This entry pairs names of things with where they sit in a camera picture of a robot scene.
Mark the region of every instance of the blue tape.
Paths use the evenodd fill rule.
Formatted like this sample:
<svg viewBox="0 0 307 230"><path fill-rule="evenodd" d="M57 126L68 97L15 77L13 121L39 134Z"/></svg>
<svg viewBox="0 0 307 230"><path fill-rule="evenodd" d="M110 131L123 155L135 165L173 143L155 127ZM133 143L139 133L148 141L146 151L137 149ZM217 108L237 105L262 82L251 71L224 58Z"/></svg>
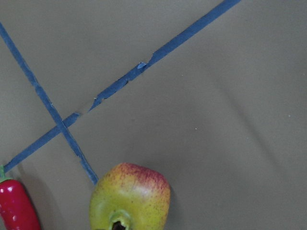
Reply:
<svg viewBox="0 0 307 230"><path fill-rule="evenodd" d="M80 117L80 114L77 114L77 113L71 114L69 117L67 117L64 120L65 126L66 127L71 126L72 124L74 124L76 122L76 120L79 117ZM35 152L40 147L42 147L43 145L48 143L50 140L52 140L54 137L56 137L59 133L60 133L59 128L57 126L53 127L46 134L44 134L42 137L40 137L37 141L35 141L33 144L29 145L21 153L19 153L17 156L15 156L9 163L7 163L4 166L4 172L11 170L13 167L15 167L21 161L23 161L28 156L30 156L33 152Z"/></svg>
<svg viewBox="0 0 307 230"><path fill-rule="evenodd" d="M153 53L152 58L150 59L148 63L144 63L144 62L139 63L132 70L126 73L122 78L118 79L116 82L111 84L108 88L106 88L101 93L99 93L96 96L94 103L92 107L89 109L89 111L97 107L104 99L115 94L118 90L123 88L129 81L132 81L133 79L138 77L145 70L147 70L150 66L152 66L153 64L155 64L156 62L164 58L166 55L168 55L178 46L186 42L188 39L190 39L192 36L194 36L196 33L198 33L200 30L202 30L204 27L209 25L211 22L213 22L215 19L217 19L219 16L221 16L223 13L225 13L227 10L229 10L230 8L232 8L234 5L236 5L239 2L240 0L224 0L222 3L217 5L206 15L202 16L200 19L194 22L191 26L189 26L183 32L178 34L176 37L174 37L164 46L162 46L157 51L155 51Z"/></svg>
<svg viewBox="0 0 307 230"><path fill-rule="evenodd" d="M38 83L34 73L30 70L27 63L23 59L21 53L15 46L14 42L4 29L3 25L0 23L0 34L3 38L5 44L9 48L10 52L14 56L15 60L19 64L20 68L28 78L28 80L31 82L31 84L34 86L36 94L39 96L41 101L44 103L46 109L49 111L50 115L52 116L53 120L57 124L57 127L61 131L61 133L64 135L65 139L67 140L69 146L72 148L72 150L75 152L75 154L81 159L81 165L86 170L88 176L92 180L94 184L97 183L98 177L95 174L95 172L92 170L90 165L88 164L87 160L85 159L85 156L83 155L81 149L79 148L78 143L71 135L70 131L67 129L67 127L64 125L63 120L59 113L57 112L56 108L53 106L52 102L50 101L48 95L44 91L43 87Z"/></svg>

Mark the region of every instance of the gray floor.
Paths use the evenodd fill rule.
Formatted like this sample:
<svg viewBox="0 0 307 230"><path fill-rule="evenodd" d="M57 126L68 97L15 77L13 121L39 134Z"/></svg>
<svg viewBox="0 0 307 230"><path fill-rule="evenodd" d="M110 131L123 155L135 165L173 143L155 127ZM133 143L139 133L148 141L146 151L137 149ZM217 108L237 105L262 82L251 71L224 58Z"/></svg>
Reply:
<svg viewBox="0 0 307 230"><path fill-rule="evenodd" d="M60 115L220 1L2 1L0 21ZM242 1L70 127L99 177L161 172L165 230L307 229L307 1ZM0 41L0 163L55 124ZM7 173L45 230L89 229L94 188L58 135Z"/></svg>

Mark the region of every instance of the green pepper cap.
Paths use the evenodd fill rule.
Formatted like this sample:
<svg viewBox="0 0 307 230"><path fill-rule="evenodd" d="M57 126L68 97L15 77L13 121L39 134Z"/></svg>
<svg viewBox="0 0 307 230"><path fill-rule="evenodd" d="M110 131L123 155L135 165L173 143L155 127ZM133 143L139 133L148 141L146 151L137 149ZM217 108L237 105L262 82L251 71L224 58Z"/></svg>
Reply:
<svg viewBox="0 0 307 230"><path fill-rule="evenodd" d="M0 165L0 183L2 183L3 181L6 181L6 180L11 180L11 178L5 177L4 166Z"/></svg>

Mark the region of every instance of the torn blue tape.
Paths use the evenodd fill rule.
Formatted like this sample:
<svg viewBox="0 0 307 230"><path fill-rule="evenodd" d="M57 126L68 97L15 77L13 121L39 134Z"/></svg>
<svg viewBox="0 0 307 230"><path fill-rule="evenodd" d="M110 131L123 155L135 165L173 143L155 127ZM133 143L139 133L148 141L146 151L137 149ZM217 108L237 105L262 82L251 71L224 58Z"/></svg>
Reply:
<svg viewBox="0 0 307 230"><path fill-rule="evenodd" d="M71 126L73 123L76 122L76 120L79 118L80 114L73 113L69 117L67 117L64 120L64 124L66 127ZM18 155L16 155L9 163L7 163L4 166L4 172L11 170L13 167L15 167L17 164L19 164L21 161L26 159L28 156L30 156L32 153L34 153L36 150L38 150L40 147L48 143L50 140L52 140L54 137L56 137L60 133L60 130L57 126L53 127L51 130L49 130L46 134L41 136L38 140L36 140L34 143L29 145L27 148L25 148L22 152L20 152Z"/></svg>
<svg viewBox="0 0 307 230"><path fill-rule="evenodd" d="M164 58L166 55L168 55L178 46L186 42L188 39L190 39L192 36L194 36L196 33L198 33L200 30L202 30L204 27L206 27L208 24L213 22L215 19L217 19L219 16L221 16L223 13L225 13L227 10L229 10L230 8L232 8L234 5L236 5L239 2L240 0L224 0L222 3L217 5L206 15L198 19L196 22L194 22L191 26L189 26L183 32L178 34L176 37L174 37L164 46L162 46L157 51L155 51L153 53L152 58L150 59L148 63L144 63L144 62L139 63L137 66L131 69L128 73L126 73L123 77L121 77L116 82L111 84L108 88L106 88L101 93L99 93L95 97L93 105L89 109L89 111L97 107L104 99L115 94L117 91L123 88L129 81L132 81L133 79L138 77L145 70L147 70L150 66L152 66L153 64L155 64L156 62Z"/></svg>
<svg viewBox="0 0 307 230"><path fill-rule="evenodd" d="M78 143L73 138L70 131L67 129L67 127L64 125L63 120L59 113L57 112L56 108L53 106L52 102L50 101L48 95L44 91L43 87L38 83L34 73L31 71L31 69L28 67L27 63L25 62L24 58L22 57L21 53L15 46L14 42L4 29L3 25L0 23L0 34L3 38L5 44L9 48L10 52L14 56L15 60L19 64L20 68L28 78L28 80L31 82L31 84L34 86L36 94L39 96L41 101L44 103L46 109L49 111L51 117L57 124L57 127L61 131L61 133L64 135L65 139L67 140L69 146L72 148L74 153L81 159L81 165L86 170L88 176L92 180L94 184L97 183L98 177L93 171L93 169L90 167L89 163L87 162L84 154L82 153L81 149L79 148Z"/></svg>

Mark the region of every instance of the peeling tape piece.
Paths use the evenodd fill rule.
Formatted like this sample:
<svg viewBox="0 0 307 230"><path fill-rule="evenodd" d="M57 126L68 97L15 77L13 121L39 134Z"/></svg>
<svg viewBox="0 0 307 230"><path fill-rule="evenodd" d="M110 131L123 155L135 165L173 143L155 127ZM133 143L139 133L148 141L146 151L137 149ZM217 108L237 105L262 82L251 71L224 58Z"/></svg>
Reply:
<svg viewBox="0 0 307 230"><path fill-rule="evenodd" d="M56 108L53 106L52 102L50 101L48 95L44 91L43 87L38 83L34 73L31 71L31 69L28 67L27 63L25 62L24 58L22 57L21 53L15 46L14 42L4 29L3 25L0 23L0 35L3 38L5 44L9 48L10 52L14 56L15 60L19 64L20 68L28 78L28 80L31 82L31 84L34 86L36 94L39 96L41 101L44 103L46 109L49 111L50 115L52 116L53 120L57 124L57 127L61 131L61 133L64 135L65 139L67 140L69 146L71 149L75 152L75 154L81 159L81 165L86 170L86 173L92 180L92 182L95 184L98 181L98 177L95 174L95 172L92 170L90 165L88 164L87 160L85 159L85 156L83 155L81 149L79 148L78 143L70 133L70 131L67 129L67 127L64 125L63 120L59 113L57 112Z"/></svg>
<svg viewBox="0 0 307 230"><path fill-rule="evenodd" d="M95 98L92 107L89 109L89 112L95 107L97 107L104 99L107 99L108 97L119 91L121 88L123 88L128 83L128 81L132 81L133 79L138 77L150 66L164 58L166 55L168 55L178 46L186 42L188 39L190 39L192 36L194 36L196 33L198 33L200 30L202 30L204 27L213 22L215 19L217 19L219 16L221 16L223 13L225 13L227 10L232 8L240 1L241 0L224 0L222 3L217 5L210 12L198 19L183 32L181 32L164 46L156 50L148 63L139 63L123 77L121 77L116 82L111 84L108 88L99 93Z"/></svg>
<svg viewBox="0 0 307 230"><path fill-rule="evenodd" d="M66 125L66 127L69 127L72 124L74 124L79 117L80 117L79 114L73 113L64 120L64 124ZM54 137L56 137L59 133L60 133L59 128L57 126L53 127L46 134L41 136L38 140L36 140L34 143L32 143L27 148L25 148L22 152L20 152L17 156L15 156L9 163L7 163L4 166L4 172L6 173L9 170L11 170L13 167L15 167L17 164L22 162L24 159L26 159L28 156L30 156L40 147L42 147L43 145L48 143L50 140L52 140Z"/></svg>

